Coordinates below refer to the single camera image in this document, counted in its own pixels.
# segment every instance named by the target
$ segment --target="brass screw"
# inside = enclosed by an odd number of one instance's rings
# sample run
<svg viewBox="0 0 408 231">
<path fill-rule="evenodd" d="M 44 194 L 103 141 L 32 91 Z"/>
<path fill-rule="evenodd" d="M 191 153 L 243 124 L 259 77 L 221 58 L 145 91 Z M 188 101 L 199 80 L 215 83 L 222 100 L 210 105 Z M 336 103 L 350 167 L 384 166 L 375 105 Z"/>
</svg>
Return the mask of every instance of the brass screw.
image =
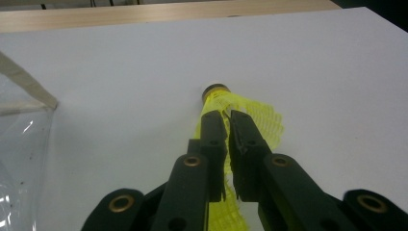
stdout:
<svg viewBox="0 0 408 231">
<path fill-rule="evenodd" d="M 272 163 L 279 167 L 286 167 L 289 164 L 288 161 L 283 157 L 273 157 Z"/>
<path fill-rule="evenodd" d="M 198 157 L 188 157 L 184 159 L 184 165 L 188 167 L 196 167 L 200 165 L 201 161 Z"/>
<path fill-rule="evenodd" d="M 362 194 L 357 196 L 357 201 L 364 208 L 377 214 L 384 214 L 388 211 L 387 205 L 382 200 L 369 194 Z"/>
<path fill-rule="evenodd" d="M 126 203 L 123 205 L 117 205 L 117 201 L 126 200 Z M 109 203 L 109 209 L 114 213 L 121 213 L 128 210 L 135 203 L 135 199 L 130 194 L 120 195 L 111 200 Z"/>
</svg>

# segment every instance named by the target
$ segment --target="clear plastic bag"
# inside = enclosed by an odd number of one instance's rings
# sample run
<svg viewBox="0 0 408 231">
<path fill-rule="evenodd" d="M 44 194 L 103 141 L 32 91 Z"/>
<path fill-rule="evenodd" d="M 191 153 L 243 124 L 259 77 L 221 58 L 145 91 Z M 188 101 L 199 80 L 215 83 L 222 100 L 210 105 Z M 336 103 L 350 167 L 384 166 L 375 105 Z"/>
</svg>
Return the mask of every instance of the clear plastic bag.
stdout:
<svg viewBox="0 0 408 231">
<path fill-rule="evenodd" d="M 0 61 L 0 231 L 35 231 L 54 108 L 24 69 L 1 53 Z"/>
</svg>

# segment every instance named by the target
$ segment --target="yellow shuttlecock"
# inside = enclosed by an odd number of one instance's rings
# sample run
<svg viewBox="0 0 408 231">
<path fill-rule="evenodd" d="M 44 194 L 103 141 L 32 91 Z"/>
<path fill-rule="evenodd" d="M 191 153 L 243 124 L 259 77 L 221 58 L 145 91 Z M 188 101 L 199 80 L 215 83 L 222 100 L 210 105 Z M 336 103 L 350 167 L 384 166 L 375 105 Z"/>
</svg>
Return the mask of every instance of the yellow shuttlecock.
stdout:
<svg viewBox="0 0 408 231">
<path fill-rule="evenodd" d="M 261 132 L 264 140 L 267 142 L 270 149 L 274 149 L 280 142 L 280 137 L 283 133 L 281 124 L 282 116 L 273 110 L 273 107 L 255 100 L 251 100 L 235 93 L 232 93 L 226 86 L 222 84 L 214 84 L 207 87 L 202 95 L 204 107 L 201 115 L 210 111 L 219 111 L 224 121 L 227 132 L 227 140 L 229 139 L 229 119 L 231 110 L 241 111 L 250 115 L 258 130 Z M 200 137 L 200 123 L 197 125 L 194 137 Z M 224 172 L 231 173 L 229 151 L 227 150 L 227 158 L 225 160 Z M 210 231 L 245 231 L 248 230 L 243 216 L 240 214 L 239 206 L 236 200 L 235 192 L 225 180 L 226 200 L 219 203 L 210 203 L 209 214 L 209 230 Z"/>
</svg>

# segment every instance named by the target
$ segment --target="screw hole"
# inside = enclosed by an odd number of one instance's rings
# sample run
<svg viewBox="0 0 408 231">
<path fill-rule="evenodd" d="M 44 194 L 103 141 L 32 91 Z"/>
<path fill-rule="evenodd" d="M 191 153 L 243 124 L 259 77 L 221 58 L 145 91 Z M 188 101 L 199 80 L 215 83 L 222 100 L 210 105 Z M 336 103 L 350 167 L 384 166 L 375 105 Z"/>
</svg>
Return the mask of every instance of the screw hole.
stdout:
<svg viewBox="0 0 408 231">
<path fill-rule="evenodd" d="M 382 200 L 379 200 L 378 198 L 369 194 L 357 196 L 357 201 L 364 208 L 377 214 L 383 214 L 388 210 L 387 205 Z"/>
<path fill-rule="evenodd" d="M 134 203 L 135 199 L 132 195 L 120 195 L 111 200 L 109 203 L 109 209 L 114 213 L 121 213 L 132 207 Z"/>
<path fill-rule="evenodd" d="M 282 157 L 273 157 L 272 163 L 279 167 L 286 167 L 289 164 L 288 161 Z"/>
<path fill-rule="evenodd" d="M 168 223 L 168 230 L 171 231 L 183 231 L 187 226 L 187 222 L 183 218 L 173 218 Z"/>
<path fill-rule="evenodd" d="M 340 230 L 339 224 L 333 219 L 324 219 L 320 222 L 320 226 L 327 231 L 338 231 Z"/>
<path fill-rule="evenodd" d="M 188 157 L 184 159 L 184 165 L 188 167 L 196 167 L 200 165 L 200 159 L 198 157 Z"/>
</svg>

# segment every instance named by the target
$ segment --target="white tabletop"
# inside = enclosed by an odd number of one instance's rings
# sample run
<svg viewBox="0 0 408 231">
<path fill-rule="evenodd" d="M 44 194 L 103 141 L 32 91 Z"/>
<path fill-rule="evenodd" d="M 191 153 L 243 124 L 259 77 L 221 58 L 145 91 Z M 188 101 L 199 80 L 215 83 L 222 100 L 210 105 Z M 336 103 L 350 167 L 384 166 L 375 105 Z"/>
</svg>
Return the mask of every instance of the white tabletop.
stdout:
<svg viewBox="0 0 408 231">
<path fill-rule="evenodd" d="M 60 101 L 38 230 L 79 230 L 107 193 L 164 183 L 192 137 L 201 88 L 213 80 L 273 105 L 286 128 L 276 152 L 294 157 L 324 191 L 342 198 L 367 189 L 408 211 L 408 34 L 370 10 L 0 40 Z"/>
</svg>

